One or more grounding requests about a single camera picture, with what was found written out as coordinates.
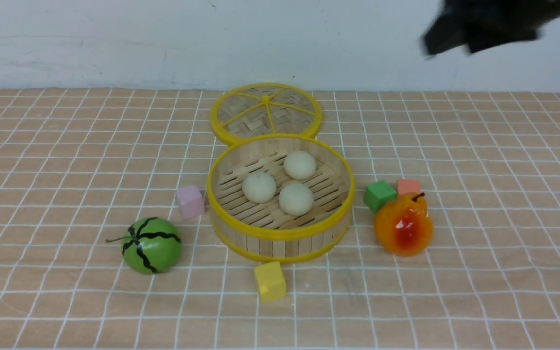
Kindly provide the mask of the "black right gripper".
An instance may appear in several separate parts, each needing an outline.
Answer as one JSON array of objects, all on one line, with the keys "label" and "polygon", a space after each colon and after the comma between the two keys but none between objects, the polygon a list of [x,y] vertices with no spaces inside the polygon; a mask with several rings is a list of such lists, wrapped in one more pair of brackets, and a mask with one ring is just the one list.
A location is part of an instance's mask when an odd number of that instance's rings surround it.
[{"label": "black right gripper", "polygon": [[540,38],[540,29],[560,17],[560,0],[445,0],[422,36],[433,57],[465,46],[468,54]]}]

